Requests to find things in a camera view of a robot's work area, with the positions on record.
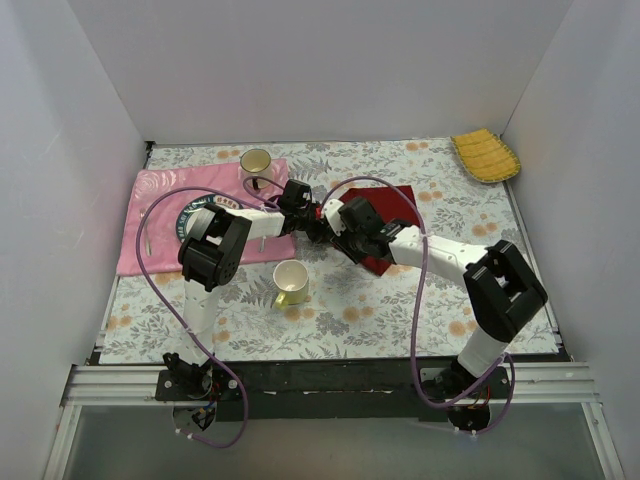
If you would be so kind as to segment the dark red cloth napkin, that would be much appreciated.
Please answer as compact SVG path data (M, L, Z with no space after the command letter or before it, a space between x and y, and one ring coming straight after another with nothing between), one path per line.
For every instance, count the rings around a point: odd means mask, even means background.
M346 204L358 196L371 203L384 223L400 219L412 225L419 224L419 216L414 208L410 207L409 203L390 187L350 188L339 197L339 200ZM364 258L360 264L378 277L382 276L391 266L390 262L371 256Z

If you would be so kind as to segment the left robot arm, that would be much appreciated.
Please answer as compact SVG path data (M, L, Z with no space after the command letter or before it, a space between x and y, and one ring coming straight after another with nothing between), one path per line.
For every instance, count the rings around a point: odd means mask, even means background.
M213 386L209 371L223 368L202 344L201 337L213 323L221 288L235 276L246 244L305 231L318 220L318 204L312 200L311 187L300 181L287 181L275 205L274 210L266 207L237 210L207 203L192 215L178 261L186 294L181 323L198 351L163 356L178 387L190 399L205 398Z

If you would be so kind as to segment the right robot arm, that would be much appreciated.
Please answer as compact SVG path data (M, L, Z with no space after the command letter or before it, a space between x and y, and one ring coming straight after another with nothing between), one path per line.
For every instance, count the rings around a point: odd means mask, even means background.
M330 226L333 243L355 261L384 260L420 271L418 286L438 277L467 296L476 322L461 352L432 380L424 380L417 360L418 326L410 333L412 375L427 402L450 404L475 397L504 359L508 346L548 301L548 294L520 250L500 240L484 246L427 235L421 225L382 219L365 198L329 200L320 217Z

